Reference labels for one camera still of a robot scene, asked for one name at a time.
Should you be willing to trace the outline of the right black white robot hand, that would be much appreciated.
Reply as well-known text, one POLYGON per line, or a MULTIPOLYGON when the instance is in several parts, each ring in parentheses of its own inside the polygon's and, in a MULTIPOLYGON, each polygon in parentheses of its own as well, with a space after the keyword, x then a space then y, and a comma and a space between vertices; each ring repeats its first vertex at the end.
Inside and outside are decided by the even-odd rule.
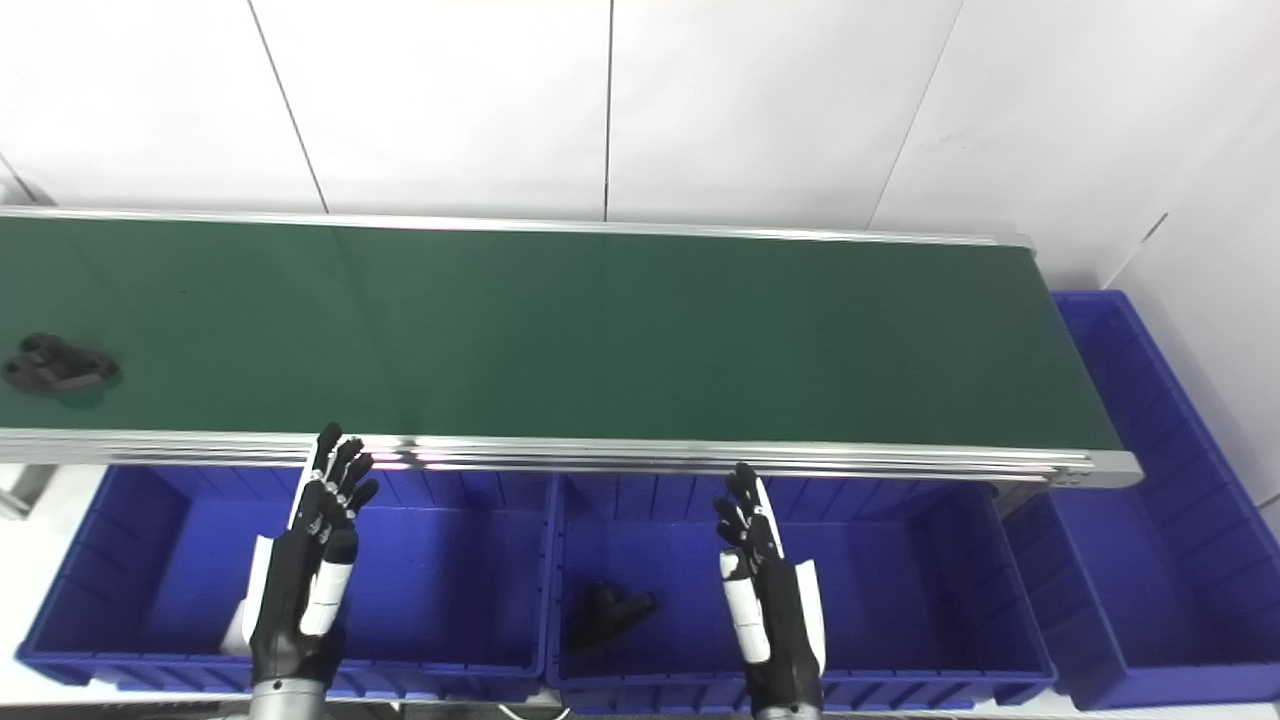
POLYGON ((814 561, 792 562, 763 479, 746 462, 713 501, 719 577, 754 719, 819 719, 826 619, 814 561))

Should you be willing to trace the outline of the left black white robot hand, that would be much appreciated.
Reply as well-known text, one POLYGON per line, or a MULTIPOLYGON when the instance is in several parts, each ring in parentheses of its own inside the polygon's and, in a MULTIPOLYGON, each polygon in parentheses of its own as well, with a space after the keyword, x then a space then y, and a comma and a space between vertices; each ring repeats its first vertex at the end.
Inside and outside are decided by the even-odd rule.
POLYGON ((338 615, 358 556, 356 519, 379 489, 371 470, 361 438, 326 424, 285 529, 260 538, 242 621, 255 688, 332 688, 346 642, 338 615))

